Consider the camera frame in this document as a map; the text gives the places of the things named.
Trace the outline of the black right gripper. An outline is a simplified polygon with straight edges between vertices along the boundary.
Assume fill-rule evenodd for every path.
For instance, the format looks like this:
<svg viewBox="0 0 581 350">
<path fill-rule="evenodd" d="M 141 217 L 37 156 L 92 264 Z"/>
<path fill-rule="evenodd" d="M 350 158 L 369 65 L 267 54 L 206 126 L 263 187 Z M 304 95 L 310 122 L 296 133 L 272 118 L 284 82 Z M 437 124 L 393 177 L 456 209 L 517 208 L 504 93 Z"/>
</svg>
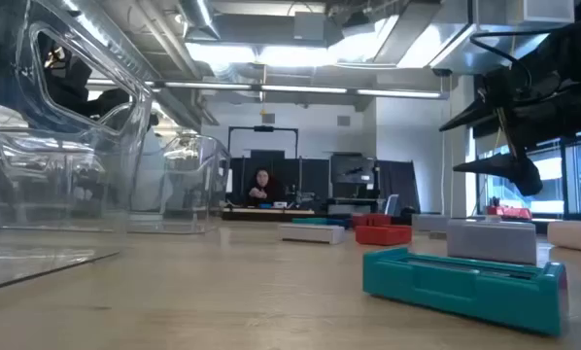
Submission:
<svg viewBox="0 0 581 350">
<path fill-rule="evenodd" d="M 462 163 L 453 170 L 505 178 L 524 196 L 540 193 L 539 170 L 526 152 L 558 136 L 557 103 L 565 81 L 564 65 L 557 58 L 526 57 L 519 66 L 502 66 L 483 75 L 476 99 L 443 123 L 439 131 L 473 127 L 473 135 L 482 146 L 493 137 L 509 154 Z"/>
</svg>

